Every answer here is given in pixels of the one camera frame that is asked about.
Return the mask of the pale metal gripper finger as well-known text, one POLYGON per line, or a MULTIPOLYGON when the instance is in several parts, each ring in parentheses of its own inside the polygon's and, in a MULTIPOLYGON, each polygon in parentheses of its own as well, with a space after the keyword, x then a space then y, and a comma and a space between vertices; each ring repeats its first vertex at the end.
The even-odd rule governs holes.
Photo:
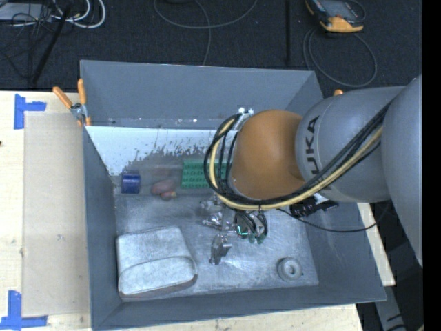
POLYGON ((229 242, 227 234, 217 234, 212 241, 209 262, 212 265, 219 265, 221 259, 227 255, 231 247, 232 244, 229 242))
POLYGON ((223 214, 221 212, 210 213, 202 220, 202 224, 210 227, 222 227, 223 214))

